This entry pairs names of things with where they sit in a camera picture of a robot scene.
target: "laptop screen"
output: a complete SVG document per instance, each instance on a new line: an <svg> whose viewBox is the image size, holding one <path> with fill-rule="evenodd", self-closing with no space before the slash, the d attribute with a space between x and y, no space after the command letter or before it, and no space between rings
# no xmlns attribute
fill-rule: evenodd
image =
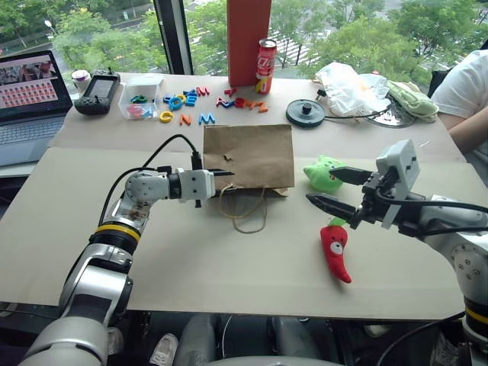
<svg viewBox="0 0 488 366"><path fill-rule="evenodd" d="M66 113L71 106L51 51L0 59L0 123Z"/></svg>

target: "white plastic bag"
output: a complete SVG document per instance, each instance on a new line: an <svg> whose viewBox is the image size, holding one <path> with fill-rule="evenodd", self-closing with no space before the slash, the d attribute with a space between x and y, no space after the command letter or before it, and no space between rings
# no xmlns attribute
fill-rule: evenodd
<svg viewBox="0 0 488 366"><path fill-rule="evenodd" d="M324 85L330 111L337 116L366 115L390 105L385 98L387 79L381 75L358 75L349 65L330 63L316 77Z"/></svg>

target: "plastic container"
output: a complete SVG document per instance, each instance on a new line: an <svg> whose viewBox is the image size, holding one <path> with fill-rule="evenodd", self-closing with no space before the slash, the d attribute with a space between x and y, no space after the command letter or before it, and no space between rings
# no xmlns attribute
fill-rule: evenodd
<svg viewBox="0 0 488 366"><path fill-rule="evenodd" d="M135 104L130 100L136 95L143 95L147 98L147 103ZM119 100L120 112L127 120L140 120L159 116L157 98L160 95L159 83L137 84L127 83L124 86Z"/></svg>

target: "soda can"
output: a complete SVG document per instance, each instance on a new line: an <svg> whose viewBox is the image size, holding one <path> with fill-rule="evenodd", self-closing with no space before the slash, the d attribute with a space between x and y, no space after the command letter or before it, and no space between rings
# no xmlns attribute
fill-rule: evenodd
<svg viewBox="0 0 488 366"><path fill-rule="evenodd" d="M275 40L263 38L259 41L258 68L256 69L255 84L255 90L259 94L268 94L271 89L277 51Z"/></svg>

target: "person's arm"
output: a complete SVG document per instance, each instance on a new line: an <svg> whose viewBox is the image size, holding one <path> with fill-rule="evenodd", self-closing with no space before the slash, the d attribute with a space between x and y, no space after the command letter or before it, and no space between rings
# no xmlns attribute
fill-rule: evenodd
<svg viewBox="0 0 488 366"><path fill-rule="evenodd" d="M469 118L439 113L453 141L462 153L468 153L488 140L488 107Z"/></svg>

